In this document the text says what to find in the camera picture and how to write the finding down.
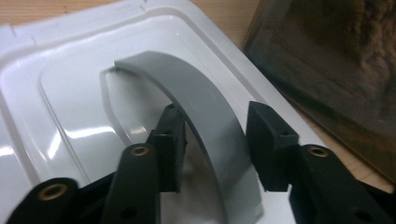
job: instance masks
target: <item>gray curved plastic strip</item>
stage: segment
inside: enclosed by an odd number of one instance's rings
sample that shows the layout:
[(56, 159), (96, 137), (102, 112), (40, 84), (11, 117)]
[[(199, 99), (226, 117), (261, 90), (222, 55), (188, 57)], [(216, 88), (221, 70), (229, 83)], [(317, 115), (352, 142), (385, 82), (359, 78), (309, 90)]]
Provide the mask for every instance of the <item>gray curved plastic strip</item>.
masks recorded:
[(248, 143), (235, 113), (216, 86), (189, 63), (159, 52), (143, 52), (115, 61), (115, 65), (147, 77), (182, 110), (210, 159), (226, 222), (255, 223), (261, 196)]

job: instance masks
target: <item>white molded plastic surface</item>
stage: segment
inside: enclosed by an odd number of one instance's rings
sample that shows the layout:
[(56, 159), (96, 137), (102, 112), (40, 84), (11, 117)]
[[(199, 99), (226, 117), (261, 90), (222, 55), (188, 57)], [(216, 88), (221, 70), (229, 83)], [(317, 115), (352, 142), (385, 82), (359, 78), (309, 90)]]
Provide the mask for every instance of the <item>white molded plastic surface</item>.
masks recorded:
[[(115, 60), (146, 50), (174, 55), (204, 73), (242, 127), (248, 102), (263, 102), (296, 130), (302, 144), (323, 145), (189, 1), (122, 1), (48, 21), (0, 26), (0, 222), (39, 182), (65, 176), (85, 186), (113, 172), (125, 147), (146, 141), (170, 101), (145, 79), (118, 78), (127, 75), (113, 69)], [(262, 197), (259, 223), (292, 223), (285, 194)]]

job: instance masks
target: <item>brass insert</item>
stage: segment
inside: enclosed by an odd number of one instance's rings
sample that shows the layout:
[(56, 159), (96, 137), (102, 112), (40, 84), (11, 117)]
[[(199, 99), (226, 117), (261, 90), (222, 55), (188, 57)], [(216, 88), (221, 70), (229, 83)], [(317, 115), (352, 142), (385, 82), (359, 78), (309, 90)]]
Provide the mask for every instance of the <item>brass insert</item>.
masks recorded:
[(148, 147), (134, 147), (131, 151), (134, 156), (144, 156), (149, 153)]
[(49, 201), (56, 199), (67, 191), (66, 184), (53, 184), (45, 187), (38, 193), (38, 199), (41, 201)]
[(323, 148), (320, 147), (310, 147), (308, 149), (308, 151), (317, 157), (328, 157), (329, 156), (329, 152), (327, 152), (326, 150), (324, 150)]

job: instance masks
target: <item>screw hole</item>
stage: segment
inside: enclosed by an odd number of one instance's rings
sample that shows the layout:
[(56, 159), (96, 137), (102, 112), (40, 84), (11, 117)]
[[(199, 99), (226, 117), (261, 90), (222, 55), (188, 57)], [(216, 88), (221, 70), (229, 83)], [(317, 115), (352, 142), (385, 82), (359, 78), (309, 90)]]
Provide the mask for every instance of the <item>screw hole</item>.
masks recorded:
[(134, 216), (136, 216), (136, 214), (137, 214), (136, 208), (133, 206), (129, 206), (129, 207), (124, 208), (121, 211), (120, 216), (122, 219), (130, 219), (130, 218), (133, 218)]
[(289, 135), (290, 133), (289, 132), (282, 132), (282, 133), (280, 133), (280, 135), (282, 135), (282, 136), (287, 136), (287, 135)]
[(359, 208), (356, 209), (353, 214), (355, 215), (355, 217), (357, 217), (358, 219), (360, 219), (362, 221), (373, 222), (372, 216), (362, 209), (359, 209)]
[(49, 201), (62, 196), (67, 191), (66, 184), (53, 184), (45, 187), (38, 193), (38, 199)]
[(144, 156), (149, 153), (148, 147), (134, 147), (131, 151), (134, 156)]
[(320, 147), (311, 147), (311, 148), (309, 148), (309, 152), (312, 155), (317, 156), (317, 157), (328, 157), (329, 156), (329, 153)]

